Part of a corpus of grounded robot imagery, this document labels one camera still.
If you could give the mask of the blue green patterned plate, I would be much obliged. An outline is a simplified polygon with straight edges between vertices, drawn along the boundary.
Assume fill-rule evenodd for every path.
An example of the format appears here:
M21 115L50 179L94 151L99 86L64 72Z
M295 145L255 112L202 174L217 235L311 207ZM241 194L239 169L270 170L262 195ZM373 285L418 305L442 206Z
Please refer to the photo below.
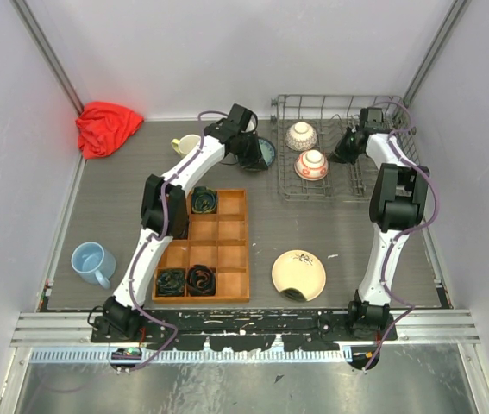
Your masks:
M259 138L259 145L262 157L268 167L270 167L276 159L276 148L268 139Z

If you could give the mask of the red orange patterned bowl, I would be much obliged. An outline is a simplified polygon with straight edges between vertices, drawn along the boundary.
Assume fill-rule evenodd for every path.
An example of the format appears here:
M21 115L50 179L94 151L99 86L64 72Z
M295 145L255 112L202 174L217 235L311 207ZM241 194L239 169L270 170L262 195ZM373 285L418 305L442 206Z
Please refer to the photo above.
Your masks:
M307 181L324 179L329 172L329 162L324 154L316 149L302 152L294 163L296 174Z

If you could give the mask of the white purple patterned bowl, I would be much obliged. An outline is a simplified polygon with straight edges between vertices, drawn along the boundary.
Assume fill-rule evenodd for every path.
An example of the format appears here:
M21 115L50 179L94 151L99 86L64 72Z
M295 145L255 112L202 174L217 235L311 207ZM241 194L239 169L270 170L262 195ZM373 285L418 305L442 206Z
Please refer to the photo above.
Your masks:
M295 122L286 131L285 144L293 151L308 151L317 144L317 132L307 122Z

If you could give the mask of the yellow green ceramic mug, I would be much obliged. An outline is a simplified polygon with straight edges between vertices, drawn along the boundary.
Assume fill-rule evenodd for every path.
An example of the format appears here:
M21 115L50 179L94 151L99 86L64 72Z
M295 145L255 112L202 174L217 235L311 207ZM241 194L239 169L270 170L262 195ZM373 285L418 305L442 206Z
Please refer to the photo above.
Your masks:
M185 135L179 139L173 139L171 141L171 146L181 158L184 158L193 151L200 140L201 137L199 135Z

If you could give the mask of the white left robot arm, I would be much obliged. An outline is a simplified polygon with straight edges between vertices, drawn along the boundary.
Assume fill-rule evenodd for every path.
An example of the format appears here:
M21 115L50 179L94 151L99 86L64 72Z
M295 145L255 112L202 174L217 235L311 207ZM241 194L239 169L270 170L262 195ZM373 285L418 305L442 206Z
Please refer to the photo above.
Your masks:
M160 258L189 221L187 197L197 182L228 154L265 171L260 151L258 117L237 103L221 119L207 125L197 145L179 163L162 175L150 175L141 202L141 230L137 246L122 282L101 306L92 328L122 342L133 341L145 321L174 326L152 317L142 309L147 289Z

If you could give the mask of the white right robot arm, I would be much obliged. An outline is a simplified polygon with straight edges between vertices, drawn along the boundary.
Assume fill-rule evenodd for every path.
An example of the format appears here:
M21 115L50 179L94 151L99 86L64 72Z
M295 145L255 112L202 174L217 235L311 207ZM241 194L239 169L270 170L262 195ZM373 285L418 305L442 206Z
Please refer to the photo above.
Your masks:
M374 162L378 175L369 204L373 245L346 319L348 333L358 340L381 333L390 324L398 259L410 233L423 220L429 189L429 169L407 157L380 107L360 110L358 123L346 129L329 160L353 165L362 154Z

